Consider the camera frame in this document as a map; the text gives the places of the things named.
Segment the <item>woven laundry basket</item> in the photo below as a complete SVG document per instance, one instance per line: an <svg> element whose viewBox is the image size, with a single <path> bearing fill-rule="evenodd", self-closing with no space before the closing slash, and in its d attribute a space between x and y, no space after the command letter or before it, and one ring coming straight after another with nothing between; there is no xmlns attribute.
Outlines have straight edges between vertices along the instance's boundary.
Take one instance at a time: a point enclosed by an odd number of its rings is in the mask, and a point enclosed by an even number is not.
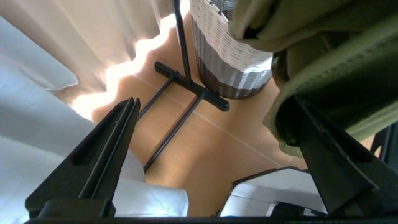
<svg viewBox="0 0 398 224"><path fill-rule="evenodd" d="M234 40L228 21L236 0L191 0L190 13L202 82L227 98L247 98L271 78L272 53Z"/></svg>

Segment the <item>tan floor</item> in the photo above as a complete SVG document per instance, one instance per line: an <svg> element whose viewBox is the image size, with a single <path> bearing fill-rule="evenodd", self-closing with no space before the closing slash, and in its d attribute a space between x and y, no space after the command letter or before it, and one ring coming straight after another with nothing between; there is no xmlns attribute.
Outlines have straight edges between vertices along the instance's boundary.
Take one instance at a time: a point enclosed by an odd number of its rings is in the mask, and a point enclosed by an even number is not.
<svg viewBox="0 0 398 224"><path fill-rule="evenodd" d="M200 82L189 16L185 25L192 75ZM177 44L175 29L171 29L166 43L148 54L143 69L120 80L116 99L94 110L93 121L97 123L117 102L131 96L140 98L143 107L166 81L154 70L156 60L183 71ZM209 216L221 208L234 180L275 167L305 168L302 159L282 153L262 125L278 92L271 80L255 97L230 100L228 112L202 101L148 171L148 183L186 189L189 215ZM130 147L143 164L194 98L172 84L138 122Z"/></svg>

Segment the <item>green garment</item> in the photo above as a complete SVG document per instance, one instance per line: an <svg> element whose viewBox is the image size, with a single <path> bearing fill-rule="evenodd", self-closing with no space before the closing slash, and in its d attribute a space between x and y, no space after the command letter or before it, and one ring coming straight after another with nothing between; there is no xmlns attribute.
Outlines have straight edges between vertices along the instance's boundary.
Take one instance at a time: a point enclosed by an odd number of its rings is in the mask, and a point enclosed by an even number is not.
<svg viewBox="0 0 398 224"><path fill-rule="evenodd" d="M301 156L280 106L296 94L362 140L398 120L398 1L238 0L230 34L275 52L280 94L264 124Z"/></svg>

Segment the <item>sunlight patch on floor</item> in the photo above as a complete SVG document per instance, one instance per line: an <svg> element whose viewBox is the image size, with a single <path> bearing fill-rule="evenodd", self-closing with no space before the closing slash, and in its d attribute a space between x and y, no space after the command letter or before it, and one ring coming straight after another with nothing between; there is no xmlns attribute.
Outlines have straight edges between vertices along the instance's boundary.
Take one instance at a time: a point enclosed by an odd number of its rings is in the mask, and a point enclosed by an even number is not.
<svg viewBox="0 0 398 224"><path fill-rule="evenodd" d="M189 11L189 1L181 1L181 15L184 18ZM106 69L106 92L82 95L72 103L72 108L82 117L91 120L95 109L111 103L118 92L120 79L141 71L147 54L162 46L169 38L169 30L175 27L175 15L171 14L160 21L160 34L153 39L142 39L136 44L136 57L133 61L112 65Z"/></svg>

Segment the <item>curtain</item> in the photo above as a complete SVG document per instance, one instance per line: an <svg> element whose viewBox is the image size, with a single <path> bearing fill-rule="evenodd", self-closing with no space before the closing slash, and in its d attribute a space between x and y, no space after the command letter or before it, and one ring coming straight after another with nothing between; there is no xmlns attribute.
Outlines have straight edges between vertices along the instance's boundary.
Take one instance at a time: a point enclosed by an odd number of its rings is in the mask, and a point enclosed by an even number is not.
<svg viewBox="0 0 398 224"><path fill-rule="evenodd" d="M105 70L133 60L135 43L159 34L171 12L170 0L0 1L0 16L69 68L84 93L105 91Z"/></svg>
<svg viewBox="0 0 398 224"><path fill-rule="evenodd" d="M53 94L105 91L105 70L134 59L135 43L170 13L169 0L0 1L0 223L26 221L25 198L95 126ZM117 215L187 214L184 190L144 182L129 152Z"/></svg>

